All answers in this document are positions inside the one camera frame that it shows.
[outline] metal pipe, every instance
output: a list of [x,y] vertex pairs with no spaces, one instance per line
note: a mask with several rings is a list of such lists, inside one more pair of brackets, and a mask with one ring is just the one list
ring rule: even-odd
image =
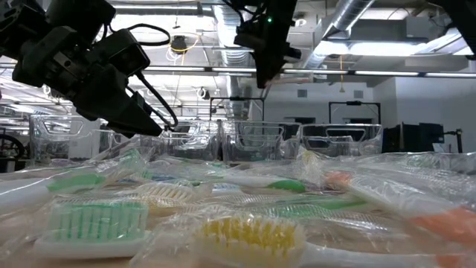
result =
[[211,7],[199,8],[198,5],[115,4],[114,8],[118,15],[203,16],[216,19]]
[[319,68],[327,55],[320,54],[318,51],[319,42],[326,36],[336,34],[338,32],[349,32],[351,27],[360,19],[367,9],[375,0],[340,0],[337,3],[332,18],[328,25],[321,29],[313,46],[313,53],[304,61],[304,68]]
[[340,0],[335,8],[331,25],[339,31],[348,31],[375,0]]

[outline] fluorescent light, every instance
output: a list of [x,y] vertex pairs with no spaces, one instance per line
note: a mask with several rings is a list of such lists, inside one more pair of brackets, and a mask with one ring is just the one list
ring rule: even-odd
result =
[[418,45],[405,42],[357,42],[350,46],[352,55],[407,57],[418,51]]
[[13,69],[16,63],[0,63],[0,68]]
[[469,74],[469,73],[427,73],[426,77],[476,78],[476,73],[475,74]]
[[340,42],[321,41],[314,49],[314,54],[317,55],[345,55],[349,54],[349,48],[346,44]]
[[30,127],[5,127],[6,130],[29,130]]
[[212,71],[216,71],[216,72],[254,73],[254,72],[256,72],[256,68],[218,67],[218,68],[212,68]]
[[150,66],[146,71],[204,71],[204,67]]
[[356,71],[356,75],[376,75],[376,76],[417,76],[416,71]]
[[[196,7],[187,7],[187,6],[179,6],[179,5],[169,5],[169,6],[164,6],[162,4],[114,4],[113,7],[115,9],[131,9],[131,10],[137,10],[137,9],[169,9],[169,10],[196,10]],[[211,11],[211,8],[206,8],[204,7],[203,10]]]
[[26,107],[26,106],[22,106],[22,105],[12,104],[10,106],[12,107],[12,109],[14,109],[18,112],[27,112],[27,113],[34,113],[35,112],[34,109],[31,109],[30,107]]
[[284,69],[285,74],[347,74],[348,71],[342,70],[309,70],[309,69]]
[[56,103],[46,103],[46,102],[19,102],[20,105],[32,105],[32,106],[55,106]]

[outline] black cable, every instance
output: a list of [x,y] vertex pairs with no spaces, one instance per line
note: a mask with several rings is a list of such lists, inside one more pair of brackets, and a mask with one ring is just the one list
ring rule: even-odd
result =
[[111,33],[115,33],[116,31],[114,31],[114,29],[112,29],[112,26],[111,25],[107,25],[109,30],[111,31]]
[[135,93],[134,89],[131,89],[131,87],[130,87],[130,86],[126,86],[126,89],[127,89],[127,90],[129,90],[129,91],[130,91],[132,94],[134,94],[134,93]]
[[392,15],[395,14],[398,10],[405,10],[405,11],[407,11],[407,14],[408,14],[409,16],[411,16],[411,13],[410,13],[410,11],[408,11],[408,9],[406,9],[406,8],[404,8],[404,7],[398,7],[397,9],[395,9],[395,10],[389,15],[389,17],[387,17],[387,20],[389,20],[389,19],[392,17]]
[[144,84],[144,86],[146,86],[152,94],[154,94],[154,96],[158,99],[158,101],[160,101],[162,103],[162,105],[164,106],[164,108],[170,113],[170,116],[172,117],[173,119],[173,124],[171,124],[166,118],[164,118],[164,116],[162,116],[159,112],[155,111],[155,109],[152,109],[152,111],[166,124],[168,125],[169,127],[176,127],[178,124],[179,124],[179,120],[177,119],[177,115],[174,113],[174,111],[172,110],[172,108],[170,108],[169,104],[162,98],[162,96],[154,89],[154,87],[147,81],[147,79],[145,78],[145,76],[141,73],[141,72],[138,72],[137,74],[135,74],[135,76],[137,76],[137,78],[139,78],[139,80]]
[[266,9],[268,8],[268,5],[269,5],[269,0],[265,1],[260,7],[258,7],[253,17],[251,18],[251,22],[257,21],[262,16],[263,12],[266,11]]
[[101,38],[101,40],[102,40],[102,39],[105,39],[106,36],[107,36],[107,25],[104,25],[103,38]]
[[447,27],[447,25],[439,25],[439,24],[437,24],[437,21],[436,21],[433,17],[429,17],[428,19],[430,20],[430,22],[432,22],[432,23],[433,23],[435,26],[437,26],[437,27],[445,28],[445,29],[446,29],[446,27]]
[[153,30],[156,30],[156,31],[159,31],[163,34],[165,34],[167,36],[167,40],[165,41],[160,41],[160,42],[139,42],[139,44],[141,45],[145,45],[145,46],[161,46],[161,45],[168,45],[170,43],[170,33],[160,27],[157,27],[157,26],[154,26],[154,25],[148,25],[148,24],[145,24],[145,23],[139,23],[139,24],[136,24],[136,25],[133,25],[131,27],[128,27],[127,30],[129,31],[132,31],[136,28],[149,28],[149,29],[153,29]]

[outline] ceiling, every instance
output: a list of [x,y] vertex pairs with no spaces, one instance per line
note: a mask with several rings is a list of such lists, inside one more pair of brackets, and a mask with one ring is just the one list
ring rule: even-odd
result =
[[[189,47],[184,56],[177,56],[171,52],[169,46],[146,48],[146,53],[151,59],[154,66],[223,66],[222,55],[220,49],[219,36],[216,31],[216,22],[214,18],[203,16],[175,16],[175,15],[155,15],[150,5],[157,7],[169,6],[191,6],[196,4],[195,1],[110,1],[112,4],[120,7],[127,6],[131,8],[131,4],[138,9],[142,8],[143,14],[146,15],[116,15],[112,23],[112,28],[126,28],[137,23],[147,23],[157,25],[169,31],[172,36],[185,36],[187,46]],[[290,30],[288,41],[293,47],[301,49],[303,58],[306,59],[317,45],[315,40],[315,32],[320,19],[331,16],[335,11],[337,1],[299,1],[295,14],[301,19],[306,20],[306,24],[300,27],[293,27]],[[204,6],[207,4],[222,4],[220,1],[202,1]],[[425,5],[424,1],[404,1],[404,0],[377,0],[373,6],[364,13],[361,20],[379,19],[381,21],[402,21],[409,14],[418,13],[419,18],[424,19],[430,26],[428,31],[437,37],[443,33],[441,24],[444,21],[444,12],[437,10],[435,7]],[[154,30],[140,28],[133,31],[136,39],[140,41],[159,41],[165,39],[162,33]],[[6,57],[0,59],[1,63],[11,63],[12,60]],[[362,70],[386,70],[386,71],[459,71],[467,67],[467,60],[464,56],[453,56],[450,54],[441,55],[420,55],[412,57],[376,57],[366,55],[328,55],[321,68],[328,69],[362,69]],[[49,89],[38,89],[25,86],[13,82],[11,77],[11,69],[5,69],[0,75],[0,87],[3,95],[2,102],[20,101],[28,103],[56,103],[57,99],[51,97]],[[148,72],[146,75],[148,81],[159,91],[164,99],[172,104],[175,111],[183,116],[199,116],[206,118],[209,113],[208,106],[210,101],[199,97],[201,90],[207,90],[212,97],[229,97],[229,89],[227,89],[227,79],[225,76],[187,76],[187,75],[158,75]],[[320,76],[315,80],[317,83],[332,84],[341,81],[341,76]],[[344,77],[345,83],[362,82],[367,86],[372,86],[379,81],[374,77]],[[250,78],[240,78],[240,85],[254,86],[254,80]],[[146,100],[158,105],[158,101],[151,96],[142,83],[135,77],[129,79],[129,85],[134,90],[142,91],[142,95]],[[258,96],[261,91],[254,89],[252,95]],[[222,103],[223,108],[217,110],[215,115],[217,118],[225,117],[230,113],[228,103]],[[27,105],[27,109],[23,112],[29,113],[31,109],[44,113],[66,114],[71,111],[71,104],[61,106],[41,106]]]

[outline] yellow toothbrush bristles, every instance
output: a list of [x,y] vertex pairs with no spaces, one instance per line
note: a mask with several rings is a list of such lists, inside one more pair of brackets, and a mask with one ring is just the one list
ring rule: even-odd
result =
[[296,267],[305,246],[302,226],[264,217],[209,220],[196,232],[194,251],[242,267]]

